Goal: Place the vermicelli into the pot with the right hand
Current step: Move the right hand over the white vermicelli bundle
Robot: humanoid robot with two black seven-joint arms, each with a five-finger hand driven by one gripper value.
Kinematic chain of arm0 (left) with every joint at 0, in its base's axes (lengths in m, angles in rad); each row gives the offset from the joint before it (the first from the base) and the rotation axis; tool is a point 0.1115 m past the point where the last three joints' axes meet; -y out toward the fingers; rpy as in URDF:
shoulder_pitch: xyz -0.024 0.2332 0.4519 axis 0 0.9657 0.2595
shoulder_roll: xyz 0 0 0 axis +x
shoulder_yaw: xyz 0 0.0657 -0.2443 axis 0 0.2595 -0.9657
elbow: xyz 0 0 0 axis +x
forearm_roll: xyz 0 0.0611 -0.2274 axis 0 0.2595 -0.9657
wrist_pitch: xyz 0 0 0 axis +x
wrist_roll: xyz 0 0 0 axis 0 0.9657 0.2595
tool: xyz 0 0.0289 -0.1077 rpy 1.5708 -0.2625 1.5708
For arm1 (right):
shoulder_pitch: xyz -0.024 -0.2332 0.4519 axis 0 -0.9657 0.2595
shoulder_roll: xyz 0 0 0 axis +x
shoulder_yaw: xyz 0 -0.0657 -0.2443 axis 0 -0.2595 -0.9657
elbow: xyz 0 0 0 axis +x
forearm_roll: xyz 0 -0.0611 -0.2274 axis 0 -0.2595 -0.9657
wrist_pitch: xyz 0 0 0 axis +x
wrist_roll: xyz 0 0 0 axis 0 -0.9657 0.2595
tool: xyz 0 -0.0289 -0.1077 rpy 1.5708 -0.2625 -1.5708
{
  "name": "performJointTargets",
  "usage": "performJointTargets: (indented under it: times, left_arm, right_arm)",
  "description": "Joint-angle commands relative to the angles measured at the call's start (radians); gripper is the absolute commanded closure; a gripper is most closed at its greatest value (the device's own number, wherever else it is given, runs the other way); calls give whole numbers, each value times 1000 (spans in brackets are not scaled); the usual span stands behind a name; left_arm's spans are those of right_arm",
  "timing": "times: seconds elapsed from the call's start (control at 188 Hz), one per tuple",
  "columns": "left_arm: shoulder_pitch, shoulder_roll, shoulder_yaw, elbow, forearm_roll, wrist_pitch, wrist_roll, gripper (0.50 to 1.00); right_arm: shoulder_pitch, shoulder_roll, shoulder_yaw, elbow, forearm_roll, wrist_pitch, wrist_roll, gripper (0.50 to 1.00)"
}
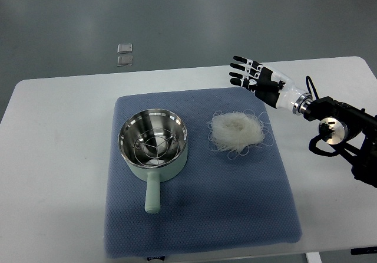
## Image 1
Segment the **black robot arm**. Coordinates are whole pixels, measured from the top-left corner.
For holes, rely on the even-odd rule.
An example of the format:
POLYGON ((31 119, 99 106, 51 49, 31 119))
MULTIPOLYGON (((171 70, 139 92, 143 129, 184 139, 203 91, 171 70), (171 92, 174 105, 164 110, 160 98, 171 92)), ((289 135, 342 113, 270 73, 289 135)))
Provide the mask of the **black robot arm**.
POLYGON ((376 187, 376 117, 331 97, 306 98, 293 113, 307 121, 319 120, 318 135, 309 150, 319 156, 342 156, 352 165, 356 180, 376 187))

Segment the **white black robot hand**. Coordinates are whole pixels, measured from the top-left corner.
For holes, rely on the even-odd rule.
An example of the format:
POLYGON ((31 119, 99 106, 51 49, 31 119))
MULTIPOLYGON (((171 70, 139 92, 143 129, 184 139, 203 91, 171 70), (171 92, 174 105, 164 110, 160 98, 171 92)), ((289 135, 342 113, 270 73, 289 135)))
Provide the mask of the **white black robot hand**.
POLYGON ((301 108, 313 101, 311 94, 297 88, 294 81, 280 71, 247 58, 234 56, 233 59, 237 63, 230 66, 240 72, 229 72, 230 83, 252 92, 270 107, 300 115, 301 108))

